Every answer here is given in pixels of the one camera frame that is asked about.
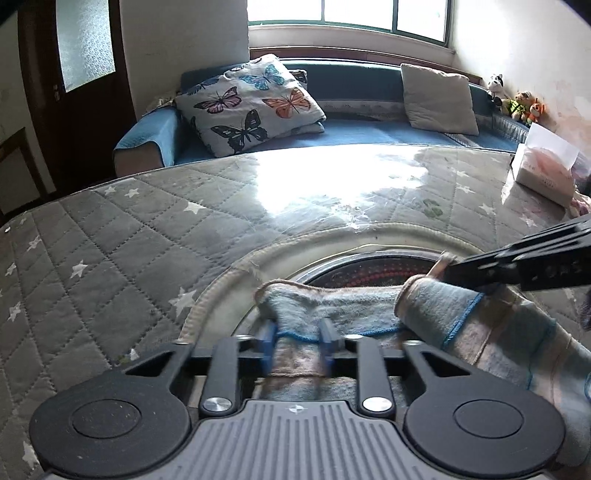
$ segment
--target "tissue box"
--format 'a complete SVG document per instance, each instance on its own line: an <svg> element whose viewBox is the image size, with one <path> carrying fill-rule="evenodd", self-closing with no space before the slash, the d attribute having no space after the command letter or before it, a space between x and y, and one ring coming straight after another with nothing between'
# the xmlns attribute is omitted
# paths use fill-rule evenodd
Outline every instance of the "tissue box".
<svg viewBox="0 0 591 480"><path fill-rule="evenodd" d="M549 170L536 162L526 144L520 144L511 163L517 183L531 188L553 202L568 208L574 195L574 181L570 170L558 164Z"/></svg>

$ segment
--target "gray mattress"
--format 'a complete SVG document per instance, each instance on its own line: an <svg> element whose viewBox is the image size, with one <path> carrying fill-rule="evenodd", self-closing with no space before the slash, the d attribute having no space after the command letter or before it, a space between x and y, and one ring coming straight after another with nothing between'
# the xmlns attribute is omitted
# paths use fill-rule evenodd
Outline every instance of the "gray mattress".
<svg viewBox="0 0 591 480"><path fill-rule="evenodd" d="M13 219L0 231L0 480L40 473L27 427L44 399L175 339L200 293L253 249L397 220L488 250L563 221L507 182L510 160L406 145L269 151L139 174ZM589 345L573 321L581 295L538 299Z"/></svg>

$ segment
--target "sofa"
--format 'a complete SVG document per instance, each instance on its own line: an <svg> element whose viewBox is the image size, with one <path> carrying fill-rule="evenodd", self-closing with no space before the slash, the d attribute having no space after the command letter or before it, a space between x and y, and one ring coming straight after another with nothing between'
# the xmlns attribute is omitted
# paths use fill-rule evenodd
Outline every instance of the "sofa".
<svg viewBox="0 0 591 480"><path fill-rule="evenodd" d="M308 91L326 113L324 133L271 139L249 151L317 145L405 143L488 148L514 152L528 128L495 112L486 90L470 84L480 134L455 135L412 128L404 112L399 67L348 60L284 59L291 70L308 72ZM180 91L233 65L185 72ZM142 117L121 139L113 159L119 177L213 158L173 106Z"/></svg>

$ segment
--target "gray pillow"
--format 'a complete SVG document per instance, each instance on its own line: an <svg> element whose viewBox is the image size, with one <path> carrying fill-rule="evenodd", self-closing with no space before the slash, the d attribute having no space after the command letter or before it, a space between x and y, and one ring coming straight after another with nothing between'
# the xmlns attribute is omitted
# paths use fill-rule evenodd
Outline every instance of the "gray pillow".
<svg viewBox="0 0 591 480"><path fill-rule="evenodd" d="M403 63L404 108L413 128L478 135L468 78Z"/></svg>

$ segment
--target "butterfly pillow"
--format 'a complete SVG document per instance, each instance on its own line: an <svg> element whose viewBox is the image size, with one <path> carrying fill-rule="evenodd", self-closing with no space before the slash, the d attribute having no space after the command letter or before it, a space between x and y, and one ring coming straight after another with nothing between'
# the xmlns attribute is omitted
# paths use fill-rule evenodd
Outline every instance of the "butterfly pillow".
<svg viewBox="0 0 591 480"><path fill-rule="evenodd" d="M176 105L216 157L239 154L326 118L272 54L206 80L176 97Z"/></svg>

